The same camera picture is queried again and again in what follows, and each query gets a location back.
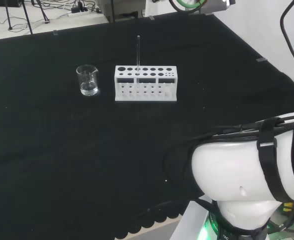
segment metal stand leg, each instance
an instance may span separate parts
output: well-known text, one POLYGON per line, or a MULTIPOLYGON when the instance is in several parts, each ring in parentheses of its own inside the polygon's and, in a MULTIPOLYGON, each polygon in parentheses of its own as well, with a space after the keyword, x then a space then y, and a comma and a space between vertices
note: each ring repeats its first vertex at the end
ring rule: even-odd
POLYGON ((7 19, 8 19, 8 23, 9 23, 9 30, 13 30, 12 25, 11 25, 11 18, 9 17, 7 0, 4 0, 4 3, 5 3, 6 13, 7 13, 7 19))
POLYGON ((112 15, 112 22, 115 22, 115 10, 114 10, 114 0, 110 0, 111 5, 111 15, 112 15))
POLYGON ((45 14, 45 12, 44 12, 44 10, 43 10, 43 7, 42 7, 42 4, 41 4, 40 0, 36 0, 36 2, 38 3, 38 5, 39 5, 39 7, 40 7, 41 13, 42 13, 42 15, 43 15, 43 19, 45 20, 45 24, 48 24, 50 20, 49 20, 48 17, 46 16, 46 14, 45 14))
POLYGON ((22 3, 23 10, 25 11, 25 16, 26 16, 26 19, 27 19, 27 23, 28 23, 30 35, 33 35, 32 27, 31 27, 31 22, 29 21, 29 18, 28 18, 28 14, 27 14, 27 10, 26 10, 26 6, 25 6, 24 0, 21 0, 21 3, 22 3))

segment white wall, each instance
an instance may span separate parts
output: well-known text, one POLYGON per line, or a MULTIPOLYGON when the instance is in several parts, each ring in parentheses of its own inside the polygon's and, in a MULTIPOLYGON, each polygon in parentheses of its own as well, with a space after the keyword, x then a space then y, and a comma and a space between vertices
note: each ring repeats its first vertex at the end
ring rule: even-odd
MULTIPOLYGON (((161 1, 158 3, 158 8, 161 9, 155 10, 155 3, 148 3, 151 0, 146 0, 146 11, 148 7, 152 10, 149 12, 150 15, 174 11, 168 0, 161 1), (154 4, 153 9, 148 6, 149 4, 154 4)), ((215 15, 278 70, 287 74, 294 81, 294 58, 280 28, 281 15, 291 1, 236 0, 235 5, 231 5, 226 11, 216 12, 215 15)), ((294 7, 287 14, 284 25, 294 48, 294 7)))

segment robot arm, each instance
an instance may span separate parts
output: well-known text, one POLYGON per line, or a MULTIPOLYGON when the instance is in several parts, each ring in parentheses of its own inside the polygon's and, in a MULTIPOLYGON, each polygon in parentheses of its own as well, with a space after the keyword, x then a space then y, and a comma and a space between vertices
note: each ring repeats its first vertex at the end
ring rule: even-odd
POLYGON ((229 134, 225 142, 205 141, 193 151, 191 171, 195 182, 204 194, 217 201, 221 215, 236 228, 261 228, 283 202, 282 195, 288 202, 294 200, 294 119, 290 119, 294 113, 280 118, 289 119, 280 128, 291 126, 291 129, 276 133, 275 141, 260 144, 262 148, 275 148, 279 182, 270 178, 272 169, 264 170, 265 159, 257 147, 259 139, 240 138, 240 135, 247 138, 256 130, 229 134), (281 194, 277 193, 277 184, 283 187, 281 194))

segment green cable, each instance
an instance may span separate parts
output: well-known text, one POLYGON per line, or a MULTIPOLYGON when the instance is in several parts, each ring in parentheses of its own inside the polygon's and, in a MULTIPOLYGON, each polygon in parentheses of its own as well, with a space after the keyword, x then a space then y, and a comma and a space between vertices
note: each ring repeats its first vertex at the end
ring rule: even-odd
POLYGON ((177 0, 177 2, 187 9, 194 9, 194 8, 197 8, 200 5, 202 5, 205 2, 205 0, 200 0, 199 2, 197 2, 195 4, 188 4, 188 3, 183 2, 183 0, 177 0))

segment black table surface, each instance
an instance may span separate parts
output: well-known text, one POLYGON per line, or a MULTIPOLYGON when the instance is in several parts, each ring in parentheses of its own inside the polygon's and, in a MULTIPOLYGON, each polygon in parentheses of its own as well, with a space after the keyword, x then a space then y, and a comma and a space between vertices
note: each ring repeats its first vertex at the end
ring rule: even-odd
POLYGON ((164 182, 169 146, 294 112, 294 82, 259 58, 213 15, 0 40, 0 240, 111 240, 183 213, 187 197, 164 182), (141 65, 177 66, 177 102, 115 102, 137 35, 141 65), (93 97, 83 64, 99 69, 93 97))

